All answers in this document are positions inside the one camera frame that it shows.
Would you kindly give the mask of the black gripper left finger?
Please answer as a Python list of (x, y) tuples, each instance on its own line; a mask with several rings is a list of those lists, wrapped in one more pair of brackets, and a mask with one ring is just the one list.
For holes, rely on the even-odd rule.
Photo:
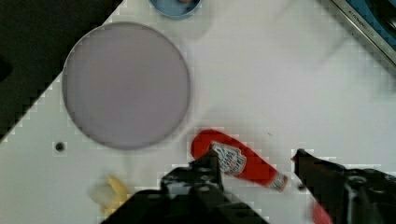
[(209, 149), (203, 156), (189, 163), (187, 167), (177, 167), (161, 180), (161, 191), (171, 198), (188, 195), (193, 188), (210, 186), (223, 192), (218, 154)]

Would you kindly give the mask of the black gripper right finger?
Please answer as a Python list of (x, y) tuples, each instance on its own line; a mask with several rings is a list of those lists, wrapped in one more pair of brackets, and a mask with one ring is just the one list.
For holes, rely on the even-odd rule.
[(314, 157), (299, 148), (291, 158), (294, 173), (331, 218), (346, 217), (348, 169), (340, 164)]

